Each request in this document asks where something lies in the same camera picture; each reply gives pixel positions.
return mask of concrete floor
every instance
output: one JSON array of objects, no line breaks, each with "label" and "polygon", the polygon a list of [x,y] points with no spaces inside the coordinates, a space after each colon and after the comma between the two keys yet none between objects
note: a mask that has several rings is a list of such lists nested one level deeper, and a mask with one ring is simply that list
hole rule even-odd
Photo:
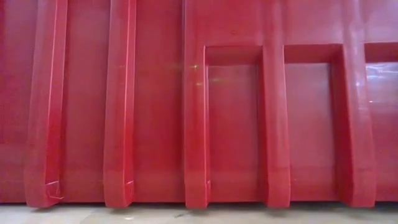
[{"label": "concrete floor", "polygon": [[347,208],[339,203],[293,203],[287,210],[272,210],[261,204],[215,204],[201,211],[172,204],[139,204],[125,210],[113,210],[103,205],[58,205],[46,210],[25,205],[0,205],[0,223],[382,224],[398,223],[398,203],[383,203],[373,209]]}]

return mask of red container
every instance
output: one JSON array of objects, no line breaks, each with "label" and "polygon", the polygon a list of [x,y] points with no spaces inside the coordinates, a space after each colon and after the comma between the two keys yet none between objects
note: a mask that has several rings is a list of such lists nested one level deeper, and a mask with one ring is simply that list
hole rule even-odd
[{"label": "red container", "polygon": [[0,0],[0,202],[398,201],[397,10]]}]

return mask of red painted steel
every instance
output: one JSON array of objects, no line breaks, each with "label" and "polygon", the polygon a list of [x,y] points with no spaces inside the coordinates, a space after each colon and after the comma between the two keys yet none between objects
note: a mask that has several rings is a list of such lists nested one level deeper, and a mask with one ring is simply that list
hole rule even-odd
[{"label": "red painted steel", "polygon": [[0,203],[398,201],[396,0],[0,0]]}]

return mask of rectangular recess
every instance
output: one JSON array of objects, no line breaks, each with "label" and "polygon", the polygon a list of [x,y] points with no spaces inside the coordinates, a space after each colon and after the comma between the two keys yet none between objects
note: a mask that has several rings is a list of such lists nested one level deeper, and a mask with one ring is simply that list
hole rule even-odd
[{"label": "rectangular recess", "polygon": [[398,43],[365,44],[376,200],[398,200]]},{"label": "rectangular recess", "polygon": [[333,87],[341,45],[286,45],[291,200],[337,200]]},{"label": "rectangular recess", "polygon": [[25,202],[36,20],[37,1],[0,1],[0,203]]},{"label": "rectangular recess", "polygon": [[211,202],[259,200],[261,46],[206,48]]},{"label": "rectangular recess", "polygon": [[69,0],[63,101],[62,202],[104,202],[110,1]]}]

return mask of glossy red surface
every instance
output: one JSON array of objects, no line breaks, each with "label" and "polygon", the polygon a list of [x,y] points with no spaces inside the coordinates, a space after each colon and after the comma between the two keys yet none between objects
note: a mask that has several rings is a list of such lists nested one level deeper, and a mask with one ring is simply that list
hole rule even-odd
[{"label": "glossy red surface", "polygon": [[0,0],[0,203],[398,201],[396,0]]}]

